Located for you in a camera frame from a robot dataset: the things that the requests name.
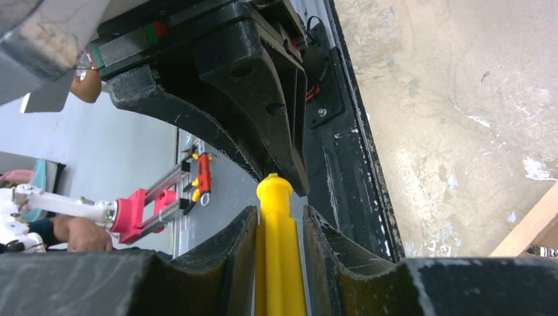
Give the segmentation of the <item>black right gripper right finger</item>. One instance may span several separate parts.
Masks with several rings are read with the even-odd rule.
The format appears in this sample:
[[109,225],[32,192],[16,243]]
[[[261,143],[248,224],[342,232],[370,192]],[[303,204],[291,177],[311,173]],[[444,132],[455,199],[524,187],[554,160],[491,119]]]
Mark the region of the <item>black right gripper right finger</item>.
[[410,258],[392,263],[312,207],[303,237],[313,315],[556,315],[557,264],[530,258]]

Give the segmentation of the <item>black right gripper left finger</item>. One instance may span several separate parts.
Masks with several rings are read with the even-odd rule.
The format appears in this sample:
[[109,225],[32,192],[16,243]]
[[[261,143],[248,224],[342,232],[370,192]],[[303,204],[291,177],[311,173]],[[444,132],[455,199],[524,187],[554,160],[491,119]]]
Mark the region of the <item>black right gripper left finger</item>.
[[165,261],[148,251],[1,256],[2,315],[249,315],[257,209]]

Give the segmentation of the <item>wooden picture frame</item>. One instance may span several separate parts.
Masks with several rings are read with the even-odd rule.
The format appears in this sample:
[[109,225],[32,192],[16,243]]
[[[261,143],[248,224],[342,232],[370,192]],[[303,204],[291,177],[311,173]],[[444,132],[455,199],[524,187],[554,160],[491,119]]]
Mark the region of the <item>wooden picture frame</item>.
[[529,210],[490,257],[518,257],[557,224],[557,183]]

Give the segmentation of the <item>person's hand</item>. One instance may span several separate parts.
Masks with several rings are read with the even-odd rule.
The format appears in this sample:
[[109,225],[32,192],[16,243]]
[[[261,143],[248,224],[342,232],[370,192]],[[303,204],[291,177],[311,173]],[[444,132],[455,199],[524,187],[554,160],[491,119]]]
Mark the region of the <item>person's hand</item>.
[[51,219],[53,234],[59,243],[66,243],[68,251],[109,252],[113,243],[109,233],[90,219],[57,216]]

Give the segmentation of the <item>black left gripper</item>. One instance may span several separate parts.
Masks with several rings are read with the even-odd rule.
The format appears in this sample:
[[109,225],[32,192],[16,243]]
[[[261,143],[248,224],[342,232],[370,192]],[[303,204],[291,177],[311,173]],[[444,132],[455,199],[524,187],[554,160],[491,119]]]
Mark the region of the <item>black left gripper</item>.
[[[277,172],[309,193],[307,81],[294,55],[305,31],[289,1],[146,1],[97,33],[87,58],[118,109],[200,137],[257,180]],[[138,65],[193,40],[195,63]]]

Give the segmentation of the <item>yellow handled screwdriver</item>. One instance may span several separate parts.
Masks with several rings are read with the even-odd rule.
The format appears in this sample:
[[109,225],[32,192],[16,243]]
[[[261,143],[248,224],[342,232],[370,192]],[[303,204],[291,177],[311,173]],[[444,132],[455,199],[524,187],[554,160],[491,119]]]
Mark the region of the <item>yellow handled screwdriver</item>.
[[256,230],[255,314],[306,315],[297,225],[291,184],[276,173],[257,186],[260,219]]

